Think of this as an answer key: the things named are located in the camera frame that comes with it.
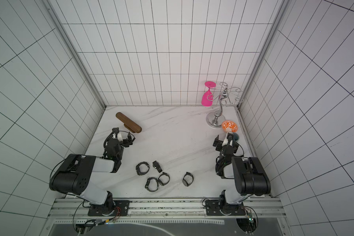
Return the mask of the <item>brown wooden watch stand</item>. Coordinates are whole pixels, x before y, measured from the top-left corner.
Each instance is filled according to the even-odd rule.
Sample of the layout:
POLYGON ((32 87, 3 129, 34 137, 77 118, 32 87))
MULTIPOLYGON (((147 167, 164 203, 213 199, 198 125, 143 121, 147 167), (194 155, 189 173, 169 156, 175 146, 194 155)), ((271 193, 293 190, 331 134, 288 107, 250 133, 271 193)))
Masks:
POLYGON ((124 124, 125 128, 127 128, 130 132, 132 133, 142 132, 142 128, 123 113, 121 112, 116 113, 116 118, 120 120, 124 124))

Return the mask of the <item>black slim strap watch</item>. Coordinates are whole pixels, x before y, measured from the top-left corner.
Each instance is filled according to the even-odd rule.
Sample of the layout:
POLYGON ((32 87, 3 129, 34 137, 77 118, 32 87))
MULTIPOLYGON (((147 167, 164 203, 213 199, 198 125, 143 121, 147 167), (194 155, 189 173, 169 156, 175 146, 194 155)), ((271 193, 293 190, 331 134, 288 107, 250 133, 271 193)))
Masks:
POLYGON ((162 172, 157 180, 158 180, 159 185, 165 186, 170 182, 170 176, 169 176, 169 174, 162 172))

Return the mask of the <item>black round analog watch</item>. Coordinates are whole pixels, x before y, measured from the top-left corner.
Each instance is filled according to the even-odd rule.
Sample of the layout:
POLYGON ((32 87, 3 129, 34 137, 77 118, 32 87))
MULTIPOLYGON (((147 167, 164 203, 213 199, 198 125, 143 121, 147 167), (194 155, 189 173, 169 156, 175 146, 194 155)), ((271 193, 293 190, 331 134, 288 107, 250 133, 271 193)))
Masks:
POLYGON ((190 172, 186 172, 183 176, 183 184, 189 187, 194 182, 194 176, 190 172))

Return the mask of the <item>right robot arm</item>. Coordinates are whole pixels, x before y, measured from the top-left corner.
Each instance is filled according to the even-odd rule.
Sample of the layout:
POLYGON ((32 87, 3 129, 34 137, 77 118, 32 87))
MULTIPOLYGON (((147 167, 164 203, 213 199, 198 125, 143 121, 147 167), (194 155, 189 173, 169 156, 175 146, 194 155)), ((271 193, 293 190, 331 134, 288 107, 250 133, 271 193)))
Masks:
POLYGON ((243 201, 253 195, 259 197, 271 193, 270 180, 259 158, 236 155, 242 146, 237 143, 234 133, 227 133, 223 141, 216 137, 213 147, 219 152, 216 174, 235 183, 235 188, 223 190, 219 196, 217 207, 221 214, 245 213, 243 201))

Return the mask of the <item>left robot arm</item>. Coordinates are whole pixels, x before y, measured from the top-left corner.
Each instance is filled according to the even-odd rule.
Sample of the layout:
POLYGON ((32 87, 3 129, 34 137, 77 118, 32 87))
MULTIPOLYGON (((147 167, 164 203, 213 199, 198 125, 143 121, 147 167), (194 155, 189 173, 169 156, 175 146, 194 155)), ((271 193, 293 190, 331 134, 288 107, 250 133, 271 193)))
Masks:
POLYGON ((98 214, 113 214, 116 207, 112 193, 91 182, 90 177, 92 173, 116 173, 122 164, 124 149, 134 141, 135 136, 130 132, 113 128, 103 143, 101 157, 70 154, 50 177, 50 189, 89 202, 98 214))

